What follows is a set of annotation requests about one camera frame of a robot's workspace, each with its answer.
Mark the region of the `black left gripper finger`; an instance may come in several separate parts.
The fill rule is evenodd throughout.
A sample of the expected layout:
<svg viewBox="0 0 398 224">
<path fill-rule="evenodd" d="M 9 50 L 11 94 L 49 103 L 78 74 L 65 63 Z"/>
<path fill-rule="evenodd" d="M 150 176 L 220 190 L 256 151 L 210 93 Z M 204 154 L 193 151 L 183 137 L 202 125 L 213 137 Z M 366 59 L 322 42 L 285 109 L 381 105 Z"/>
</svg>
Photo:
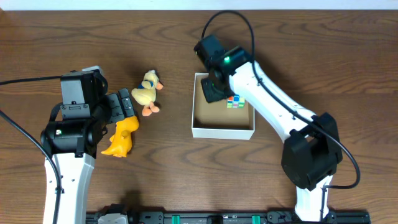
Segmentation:
<svg viewBox="0 0 398 224">
<path fill-rule="evenodd" d="M 124 120 L 124 112 L 121 106 L 119 95 L 116 93 L 106 95 L 106 102 L 111 110 L 111 117 L 108 123 L 117 123 Z"/>
<path fill-rule="evenodd" d="M 130 97 L 128 89 L 127 88 L 120 89 L 118 91 L 118 93 L 119 93 L 119 97 L 121 100 L 121 109 L 124 113 L 124 116 L 126 118 L 134 116 L 135 111 L 134 111 L 134 107 L 132 105 L 132 101 L 131 101 L 131 97 Z"/>
</svg>

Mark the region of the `multicolour puzzle cube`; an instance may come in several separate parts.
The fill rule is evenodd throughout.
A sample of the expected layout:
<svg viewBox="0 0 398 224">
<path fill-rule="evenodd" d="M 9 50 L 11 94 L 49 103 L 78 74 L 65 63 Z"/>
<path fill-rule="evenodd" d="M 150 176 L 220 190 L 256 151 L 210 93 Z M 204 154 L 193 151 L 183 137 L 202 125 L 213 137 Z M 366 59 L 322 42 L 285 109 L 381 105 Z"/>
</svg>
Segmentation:
<svg viewBox="0 0 398 224">
<path fill-rule="evenodd" d="M 245 99 L 242 96 L 234 95 L 227 98 L 227 108 L 244 108 Z"/>
</svg>

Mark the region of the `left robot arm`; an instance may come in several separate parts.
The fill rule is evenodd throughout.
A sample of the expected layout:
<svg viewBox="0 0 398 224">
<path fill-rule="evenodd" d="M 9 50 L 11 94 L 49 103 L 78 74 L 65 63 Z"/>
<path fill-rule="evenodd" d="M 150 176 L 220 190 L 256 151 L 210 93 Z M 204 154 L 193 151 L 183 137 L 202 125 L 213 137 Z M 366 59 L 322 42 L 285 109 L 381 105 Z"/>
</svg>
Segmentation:
<svg viewBox="0 0 398 224">
<path fill-rule="evenodd" d="M 98 143 L 115 124 L 105 155 L 126 157 L 132 132 L 139 127 L 127 89 L 105 95 L 93 108 L 88 103 L 54 106 L 41 141 L 50 157 L 45 160 L 47 190 L 44 223 L 85 223 L 88 188 Z"/>
</svg>

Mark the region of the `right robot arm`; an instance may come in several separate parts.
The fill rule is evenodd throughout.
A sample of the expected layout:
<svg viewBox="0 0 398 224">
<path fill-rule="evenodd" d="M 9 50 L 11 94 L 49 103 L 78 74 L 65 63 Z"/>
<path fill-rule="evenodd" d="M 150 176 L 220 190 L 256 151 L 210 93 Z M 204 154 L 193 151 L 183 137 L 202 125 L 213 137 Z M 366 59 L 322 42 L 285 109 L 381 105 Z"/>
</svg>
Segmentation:
<svg viewBox="0 0 398 224">
<path fill-rule="evenodd" d="M 328 214 L 327 187 L 342 160 L 335 119 L 320 116 L 284 93 L 241 47 L 194 48 L 209 77 L 201 83 L 209 103 L 242 96 L 274 128 L 283 142 L 281 166 L 296 186 L 295 213 L 302 221 Z"/>
</svg>

